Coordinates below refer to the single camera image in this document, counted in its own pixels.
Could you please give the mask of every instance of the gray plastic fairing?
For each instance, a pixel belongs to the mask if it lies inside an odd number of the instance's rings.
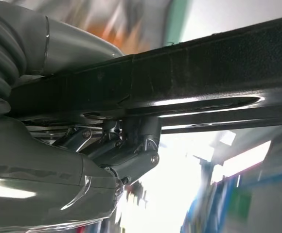
[[[1,55],[14,81],[22,73],[48,75],[122,53],[89,33],[0,1]],[[0,232],[91,224],[109,217],[122,191],[120,180],[85,155],[37,141],[21,122],[0,116]]]
[[[49,75],[122,56],[95,35],[3,1],[0,20],[9,25],[24,50],[26,74]]]
[[[119,185],[84,155],[48,146],[21,122],[0,118],[0,232],[101,220],[116,207]]]

